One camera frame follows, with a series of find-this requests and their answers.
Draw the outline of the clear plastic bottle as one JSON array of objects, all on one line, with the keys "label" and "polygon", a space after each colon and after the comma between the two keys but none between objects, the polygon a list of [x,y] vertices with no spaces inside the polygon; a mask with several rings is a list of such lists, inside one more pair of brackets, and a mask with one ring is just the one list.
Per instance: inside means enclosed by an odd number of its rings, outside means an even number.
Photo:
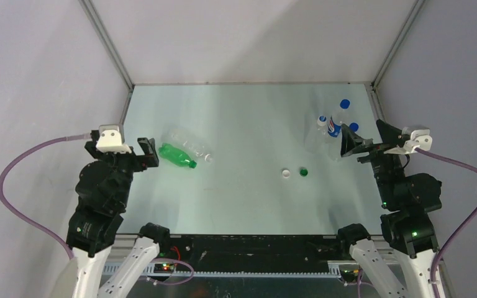
[{"label": "clear plastic bottle", "polygon": [[186,152],[193,159],[201,159],[207,163],[214,161],[211,147],[190,130],[171,126],[165,130],[163,141]]}]

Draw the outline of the white bottle cap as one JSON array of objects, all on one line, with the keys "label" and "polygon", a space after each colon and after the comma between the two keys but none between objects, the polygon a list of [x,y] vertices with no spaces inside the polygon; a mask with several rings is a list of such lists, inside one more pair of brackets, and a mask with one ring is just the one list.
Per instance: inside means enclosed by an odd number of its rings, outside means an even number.
[{"label": "white bottle cap", "polygon": [[284,179],[288,179],[291,176],[291,172],[289,169],[282,169],[281,170],[281,175]]}]

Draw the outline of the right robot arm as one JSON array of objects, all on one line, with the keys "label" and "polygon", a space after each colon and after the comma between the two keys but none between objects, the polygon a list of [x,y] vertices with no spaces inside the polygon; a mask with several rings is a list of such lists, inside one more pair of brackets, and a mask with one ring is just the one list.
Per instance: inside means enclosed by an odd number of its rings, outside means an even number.
[{"label": "right robot arm", "polygon": [[376,125],[382,143],[364,139],[343,124],[340,154],[357,154],[359,163],[371,165],[382,207],[388,211],[380,217],[382,236],[400,264],[406,284],[391,271],[360,223],[338,230],[337,253],[355,260],[381,297],[444,297],[435,260],[439,245],[429,218],[429,212],[442,206],[442,183],[427,173],[407,176],[400,161],[401,156],[409,157],[417,149],[430,150],[430,129],[420,125],[398,129],[383,120]]}]

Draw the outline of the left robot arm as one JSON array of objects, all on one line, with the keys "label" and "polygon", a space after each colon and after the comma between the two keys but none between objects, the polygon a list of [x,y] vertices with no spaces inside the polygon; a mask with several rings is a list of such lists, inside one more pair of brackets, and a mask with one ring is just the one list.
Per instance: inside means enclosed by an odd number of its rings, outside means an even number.
[{"label": "left robot arm", "polygon": [[118,129],[93,130],[91,137],[85,149],[94,161],[79,174],[78,205],[66,237],[73,257],[60,273],[51,297],[126,297],[150,262],[171,252],[169,229],[147,223],[119,269],[101,283],[124,220],[134,174],[158,167],[159,159],[152,138],[138,138],[143,153],[137,155]]}]

